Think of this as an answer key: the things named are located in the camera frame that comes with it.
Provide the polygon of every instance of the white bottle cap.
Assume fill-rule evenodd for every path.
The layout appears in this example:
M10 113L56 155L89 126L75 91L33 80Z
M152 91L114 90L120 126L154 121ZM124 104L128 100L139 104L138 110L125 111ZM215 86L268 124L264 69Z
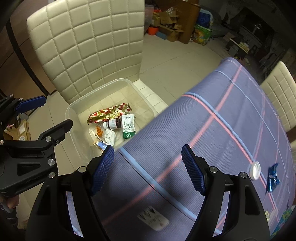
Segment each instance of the white bottle cap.
M103 123L103 128L104 128L104 129L108 129L108 125L107 125L107 123L108 123L108 121L105 121L105 122Z
M254 162L250 169L250 178L252 180L258 180L261 173L261 166L259 162Z

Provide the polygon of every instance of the metal screw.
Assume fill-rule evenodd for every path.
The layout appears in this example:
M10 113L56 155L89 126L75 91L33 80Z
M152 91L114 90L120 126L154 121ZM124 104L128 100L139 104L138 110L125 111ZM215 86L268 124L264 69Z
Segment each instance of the metal screw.
M55 161L54 159L50 158L47 163L48 165L53 166L55 164Z
M49 177L49 178L54 178L54 177L55 177L55 173L54 173L54 172L49 173L49 174L48 174L48 177Z
M242 178L247 178L247 177L248 177L248 174L245 173L245 172L241 172L241 177L242 177Z
M86 167L79 167L79 168L78 168L78 171L79 171L80 173L84 173L84 172L86 171Z
M50 141L52 140L52 138L51 138L51 137L45 137L45 140L46 140L47 142L50 142Z
M210 167L210 172L216 173L218 171L217 167Z

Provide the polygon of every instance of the tissue packet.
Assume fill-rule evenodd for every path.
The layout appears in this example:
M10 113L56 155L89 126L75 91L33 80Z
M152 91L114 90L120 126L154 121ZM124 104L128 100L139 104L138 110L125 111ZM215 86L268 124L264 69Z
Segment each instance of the tissue packet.
M123 115L121 117L122 129L123 129L123 138L129 139L136 134L136 129L134 125L134 114Z

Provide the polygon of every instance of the blue foil wrapper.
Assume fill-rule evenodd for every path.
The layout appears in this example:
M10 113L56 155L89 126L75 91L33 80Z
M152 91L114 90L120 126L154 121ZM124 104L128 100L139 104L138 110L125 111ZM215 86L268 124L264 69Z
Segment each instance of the blue foil wrapper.
M268 168L268 177L267 177L267 185L266 185L266 192L273 192L276 186L279 185L279 179L277 178L277 171L276 168L279 164L275 163L271 167Z

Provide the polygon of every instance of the plastic storage container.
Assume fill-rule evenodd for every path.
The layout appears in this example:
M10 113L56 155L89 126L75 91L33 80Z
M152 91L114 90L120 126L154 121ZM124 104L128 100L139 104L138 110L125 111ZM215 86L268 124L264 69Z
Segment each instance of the plastic storage container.
M127 103L132 108L130 113L135 114L137 132L156 116L153 107L134 84L126 79L113 80L74 101L67 108L65 119L73 121L70 136L80 159L85 165L92 158L102 154L102 151L93 144L95 140L98 140L95 137L96 124L87 124L89 115L121 103ZM118 130L114 148L117 149L127 141L123 139L122 129Z

